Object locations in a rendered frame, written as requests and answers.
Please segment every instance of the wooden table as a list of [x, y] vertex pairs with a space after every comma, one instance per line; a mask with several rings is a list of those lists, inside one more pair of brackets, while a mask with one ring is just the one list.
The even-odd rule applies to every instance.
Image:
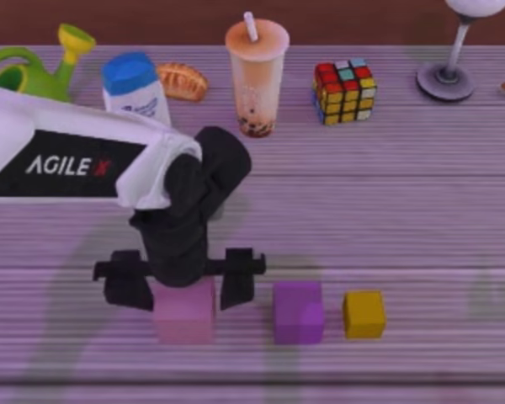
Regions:
[[[179, 130], [238, 133], [223, 47], [140, 48], [210, 80], [202, 104], [171, 101]], [[102, 107], [102, 62], [132, 49], [87, 56], [76, 100]], [[35, 50], [52, 67], [61, 54]], [[414, 82], [422, 61], [446, 53], [290, 50], [277, 130], [240, 136], [254, 169], [210, 227], [214, 257], [254, 247], [268, 274], [253, 303], [219, 314], [213, 346], [157, 344], [149, 314], [107, 306], [91, 282], [95, 261], [141, 245], [131, 212], [0, 205], [0, 403], [505, 403], [505, 47], [464, 50], [479, 88], [456, 105], [433, 103]], [[313, 67], [352, 56], [378, 80], [373, 116], [322, 127], [309, 103]], [[322, 281], [323, 344], [272, 344], [270, 292], [281, 279]], [[384, 294], [380, 341], [343, 339], [342, 296], [360, 288]]]

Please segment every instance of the green watering can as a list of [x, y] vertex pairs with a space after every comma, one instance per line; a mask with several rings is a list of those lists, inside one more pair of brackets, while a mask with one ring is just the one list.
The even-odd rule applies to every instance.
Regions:
[[0, 88], [70, 103], [69, 83], [73, 71], [80, 56], [95, 46], [95, 39], [77, 27], [61, 24], [58, 40], [64, 48], [64, 56], [54, 73], [49, 73], [31, 50], [19, 46], [1, 49], [0, 62], [21, 57], [26, 63], [4, 67], [0, 71]]

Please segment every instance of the drinking straw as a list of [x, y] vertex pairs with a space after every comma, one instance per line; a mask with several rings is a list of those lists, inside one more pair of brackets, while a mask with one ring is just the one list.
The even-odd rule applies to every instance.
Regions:
[[258, 40], [258, 32], [256, 31], [256, 24], [254, 23], [253, 13], [250, 11], [245, 12], [243, 14], [243, 19], [245, 20], [245, 26], [247, 27], [249, 39], [251, 42], [256, 42]]

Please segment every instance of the brown background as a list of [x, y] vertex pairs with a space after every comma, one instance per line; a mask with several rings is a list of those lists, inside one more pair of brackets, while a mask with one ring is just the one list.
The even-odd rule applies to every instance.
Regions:
[[[248, 9], [294, 44], [450, 44], [456, 29], [444, 0], [0, 0], [0, 45], [55, 44], [62, 22], [102, 45], [219, 45]], [[505, 45], [505, 11], [479, 25], [467, 43]]]

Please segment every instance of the goblet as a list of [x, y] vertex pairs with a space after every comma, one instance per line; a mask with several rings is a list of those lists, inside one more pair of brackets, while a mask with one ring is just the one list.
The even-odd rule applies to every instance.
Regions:
[[477, 20], [491, 17], [505, 8], [505, 0], [445, 0], [459, 16], [460, 24], [449, 60], [426, 63], [417, 71], [417, 85], [429, 96], [441, 101], [461, 101], [470, 97], [475, 84], [470, 73], [458, 66], [460, 51], [470, 26]]

